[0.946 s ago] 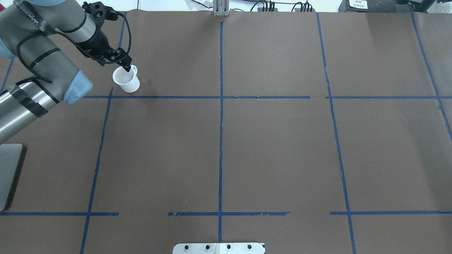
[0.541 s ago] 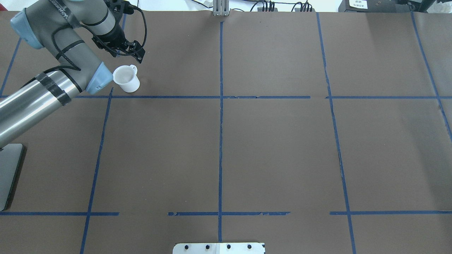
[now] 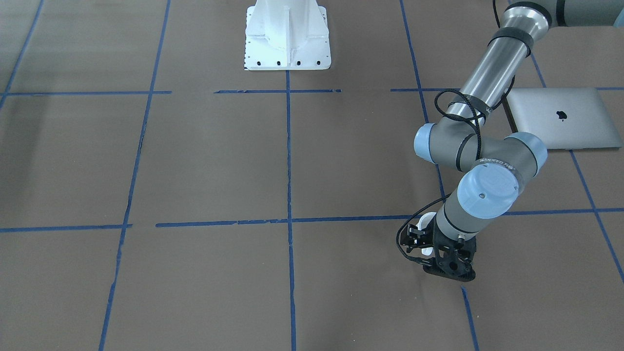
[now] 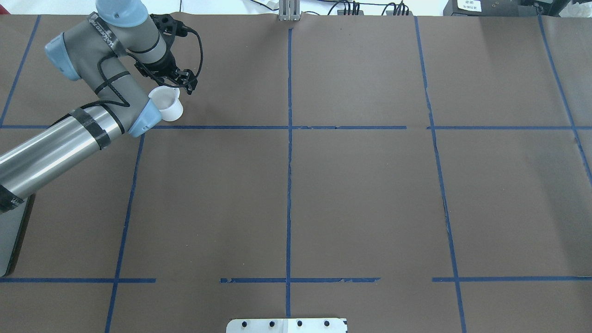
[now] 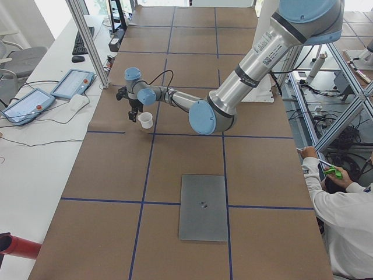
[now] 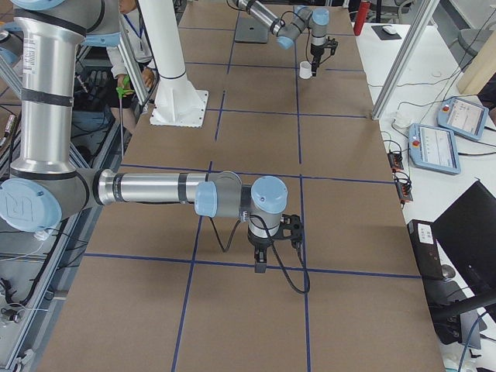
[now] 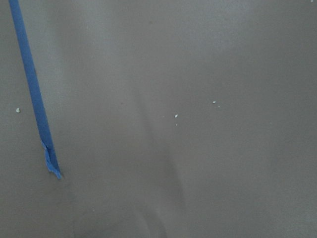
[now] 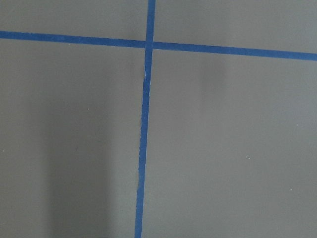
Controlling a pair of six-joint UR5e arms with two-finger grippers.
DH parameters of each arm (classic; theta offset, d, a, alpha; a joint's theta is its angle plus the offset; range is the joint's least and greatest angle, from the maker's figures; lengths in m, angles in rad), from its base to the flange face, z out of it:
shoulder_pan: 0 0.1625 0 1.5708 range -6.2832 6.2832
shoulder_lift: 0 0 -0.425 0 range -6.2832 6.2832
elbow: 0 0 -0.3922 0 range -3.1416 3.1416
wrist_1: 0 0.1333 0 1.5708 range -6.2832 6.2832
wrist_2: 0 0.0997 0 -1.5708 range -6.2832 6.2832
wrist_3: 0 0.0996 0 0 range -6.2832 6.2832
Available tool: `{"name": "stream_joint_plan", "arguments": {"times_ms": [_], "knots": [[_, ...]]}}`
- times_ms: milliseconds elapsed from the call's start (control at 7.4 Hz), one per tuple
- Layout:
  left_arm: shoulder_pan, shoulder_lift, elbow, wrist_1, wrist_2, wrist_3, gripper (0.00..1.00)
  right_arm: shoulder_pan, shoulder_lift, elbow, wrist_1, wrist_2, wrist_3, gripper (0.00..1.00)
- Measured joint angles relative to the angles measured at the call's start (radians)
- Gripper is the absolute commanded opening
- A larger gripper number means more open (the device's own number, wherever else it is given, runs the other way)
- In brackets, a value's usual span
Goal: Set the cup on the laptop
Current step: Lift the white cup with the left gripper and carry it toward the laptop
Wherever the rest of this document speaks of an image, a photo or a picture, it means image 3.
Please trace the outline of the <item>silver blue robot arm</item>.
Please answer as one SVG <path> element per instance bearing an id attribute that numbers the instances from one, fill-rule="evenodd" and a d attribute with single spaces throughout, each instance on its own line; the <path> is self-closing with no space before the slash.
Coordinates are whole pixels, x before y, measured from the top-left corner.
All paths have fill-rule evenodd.
<path id="1" fill-rule="evenodd" d="M 531 133 L 501 140 L 486 138 L 482 127 L 512 91 L 515 73 L 534 44 L 555 27 L 623 25 L 621 0 L 515 0 L 496 16 L 498 29 L 484 56 L 461 89 L 447 89 L 454 99 L 438 123 L 424 124 L 414 139 L 415 153 L 464 175 L 436 213 L 417 225 L 406 222 L 397 246 L 409 260 L 419 249 L 430 260 L 442 247 L 452 251 L 475 242 L 476 235 L 510 209 L 547 159 L 544 141 Z"/>

